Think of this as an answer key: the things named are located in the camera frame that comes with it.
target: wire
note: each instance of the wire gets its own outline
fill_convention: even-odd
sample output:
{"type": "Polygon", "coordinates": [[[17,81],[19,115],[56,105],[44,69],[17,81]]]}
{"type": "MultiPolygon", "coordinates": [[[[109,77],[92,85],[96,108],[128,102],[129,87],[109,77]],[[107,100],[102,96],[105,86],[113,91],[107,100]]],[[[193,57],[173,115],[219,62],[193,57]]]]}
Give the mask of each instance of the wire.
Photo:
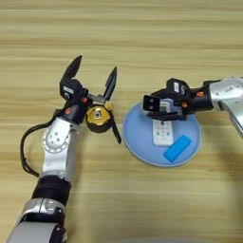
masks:
{"type": "Polygon", "coordinates": [[[68,109],[70,106],[72,106],[73,104],[74,104],[74,102],[66,103],[65,106],[62,109],[58,110],[58,112],[56,112],[53,115],[53,117],[52,117],[52,119],[50,121],[30,127],[30,129],[28,129],[26,131],[26,133],[23,135],[23,137],[21,138],[21,142],[20,142],[20,159],[21,159],[21,164],[22,164],[22,167],[23,167],[24,171],[26,171],[27,173],[29,173],[29,174],[37,177],[37,178],[40,176],[40,174],[38,172],[33,170],[28,165],[27,158],[25,156],[25,141],[26,141],[27,136],[29,134],[37,131],[37,130],[44,129],[44,128],[47,128],[47,127],[51,126],[52,123],[54,122],[54,120],[58,116],[60,116],[66,109],[68,109]]]}

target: light blue dish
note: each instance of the light blue dish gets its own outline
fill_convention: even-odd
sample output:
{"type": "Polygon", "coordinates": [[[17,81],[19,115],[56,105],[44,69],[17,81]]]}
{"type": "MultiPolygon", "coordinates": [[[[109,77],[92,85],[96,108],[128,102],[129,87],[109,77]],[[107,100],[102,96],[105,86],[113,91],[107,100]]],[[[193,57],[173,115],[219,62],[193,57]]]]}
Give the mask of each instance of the light blue dish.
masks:
{"type": "MultiPolygon", "coordinates": [[[[175,111],[172,101],[171,110],[175,111]]],[[[173,161],[167,160],[163,154],[168,147],[156,146],[153,143],[153,120],[140,111],[140,103],[136,104],[126,115],[123,125],[123,139],[128,149],[139,159],[161,167],[174,167],[192,159],[201,144],[201,129],[194,115],[187,121],[172,121],[174,141],[182,135],[191,140],[191,144],[173,161]]]]}

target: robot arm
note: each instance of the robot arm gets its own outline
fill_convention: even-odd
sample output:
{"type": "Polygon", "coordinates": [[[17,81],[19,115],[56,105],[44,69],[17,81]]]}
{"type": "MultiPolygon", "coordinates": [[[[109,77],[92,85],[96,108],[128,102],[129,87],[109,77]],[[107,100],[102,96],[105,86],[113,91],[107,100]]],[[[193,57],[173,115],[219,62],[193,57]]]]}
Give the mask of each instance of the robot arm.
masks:
{"type": "Polygon", "coordinates": [[[142,102],[142,110],[146,115],[160,121],[186,120],[186,115],[211,109],[227,111],[236,130],[243,137],[243,78],[206,81],[202,87],[194,89],[181,80],[170,79],[166,88],[151,96],[144,96],[142,102]],[[178,111],[159,111],[160,99],[173,100],[178,111]]]}
{"type": "MultiPolygon", "coordinates": [[[[50,122],[30,128],[22,138],[23,168],[28,173],[37,176],[38,183],[7,243],[64,243],[67,240],[64,227],[65,206],[75,176],[75,156],[80,124],[86,118],[87,111],[90,109],[92,111],[96,106],[94,102],[100,103],[99,107],[106,111],[105,105],[113,93],[117,78],[117,69],[115,68],[106,83],[104,92],[106,96],[89,94],[79,81],[73,79],[81,60],[80,56],[71,63],[60,82],[60,93],[66,100],[65,107],[55,112],[50,122]],[[38,127],[47,127],[42,137],[45,160],[40,175],[30,168],[24,156],[25,138],[38,127]]],[[[112,110],[109,109],[108,112],[110,120],[112,119],[112,125],[116,126],[112,110]]],[[[89,113],[91,118],[95,117],[95,113],[89,113]]],[[[103,116],[97,119],[97,121],[99,120],[107,122],[103,116]]],[[[116,133],[116,138],[121,142],[118,130],[116,133]]]]}

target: blue block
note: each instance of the blue block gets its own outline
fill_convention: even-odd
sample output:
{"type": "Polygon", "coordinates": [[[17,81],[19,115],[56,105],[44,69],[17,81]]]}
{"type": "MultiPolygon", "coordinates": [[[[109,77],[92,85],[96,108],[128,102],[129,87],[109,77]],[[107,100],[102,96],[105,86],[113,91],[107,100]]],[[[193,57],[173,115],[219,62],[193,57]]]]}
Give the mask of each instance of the blue block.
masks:
{"type": "Polygon", "coordinates": [[[164,156],[170,161],[173,162],[189,145],[191,140],[186,136],[181,136],[177,139],[165,152],[164,156]]]}

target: wooden surface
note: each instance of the wooden surface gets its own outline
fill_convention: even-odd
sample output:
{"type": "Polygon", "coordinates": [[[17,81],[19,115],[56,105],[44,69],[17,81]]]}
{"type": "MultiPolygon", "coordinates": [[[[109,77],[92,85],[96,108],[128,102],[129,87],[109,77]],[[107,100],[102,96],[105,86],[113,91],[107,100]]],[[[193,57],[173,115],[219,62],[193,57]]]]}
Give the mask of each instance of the wooden surface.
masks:
{"type": "MultiPolygon", "coordinates": [[[[243,75],[240,0],[0,1],[0,235],[5,242],[36,179],[22,171],[19,142],[64,101],[59,82],[80,54],[78,78],[93,93],[116,65],[115,114],[122,122],[144,93],[171,77],[199,86],[243,75]]],[[[67,206],[69,243],[138,237],[243,242],[243,141],[224,113],[196,115],[203,141],[188,164],[161,169],[136,159],[111,131],[83,126],[67,206]]],[[[37,133],[28,139],[40,169],[37,133]]]]}

